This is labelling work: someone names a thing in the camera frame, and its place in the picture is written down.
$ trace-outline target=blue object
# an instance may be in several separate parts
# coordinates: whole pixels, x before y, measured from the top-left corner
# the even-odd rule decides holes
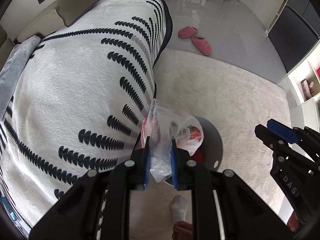
[[[150,155],[150,149],[149,149],[147,153],[146,164],[144,165],[143,189],[147,189],[147,186],[149,183],[150,166],[151,166],[151,155]]]
[[[10,213],[10,216],[12,217],[13,221],[17,220],[17,218],[13,212]]]
[[[175,189],[178,189],[178,178],[176,174],[177,164],[176,164],[176,157],[173,148],[171,148],[171,178],[172,178],[172,184]]]
[[[270,119],[267,122],[267,128],[276,133],[277,135],[281,136],[283,139],[285,139],[288,143],[294,144],[298,143],[299,140],[296,136],[296,133],[291,128],[285,126],[282,123],[277,122],[274,119]]]

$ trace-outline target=red pants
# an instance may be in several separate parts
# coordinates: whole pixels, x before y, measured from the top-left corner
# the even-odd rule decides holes
[[[192,240],[192,224],[182,221],[173,226],[172,240]]]

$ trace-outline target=screw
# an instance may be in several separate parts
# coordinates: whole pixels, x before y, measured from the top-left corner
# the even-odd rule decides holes
[[[188,161],[187,161],[187,165],[188,165],[189,167],[194,167],[194,166],[197,165],[197,162],[194,161],[194,160],[188,160]]]
[[[98,172],[97,172],[96,170],[89,170],[89,171],[87,172],[87,175],[88,175],[90,178],[95,177],[97,174],[98,174]]]
[[[235,174],[232,170],[225,170],[223,173],[229,178],[233,177],[233,175]]]
[[[125,165],[126,167],[132,167],[132,166],[135,165],[135,162],[134,162],[133,160],[127,160],[127,161],[124,163],[124,165]]]

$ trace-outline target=clear plastic bag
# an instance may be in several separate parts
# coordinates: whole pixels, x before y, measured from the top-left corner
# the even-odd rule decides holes
[[[175,139],[177,147],[187,150],[192,156],[203,141],[203,130],[192,115],[153,99],[148,116],[142,123],[142,147],[148,136],[150,172],[156,182],[161,182],[171,176],[172,140]]]

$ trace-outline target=beige rug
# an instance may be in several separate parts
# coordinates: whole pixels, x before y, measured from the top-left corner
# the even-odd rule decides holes
[[[269,172],[272,151],[255,137],[257,124],[274,118],[290,125],[284,90],[246,70],[225,62],[180,50],[165,49],[154,67],[157,98],[203,116],[219,130],[224,156],[219,171],[234,170],[275,211],[283,193]],[[130,210],[131,237],[171,239],[170,202],[183,195],[189,204],[191,193],[177,192],[153,179],[145,192],[133,192]]]

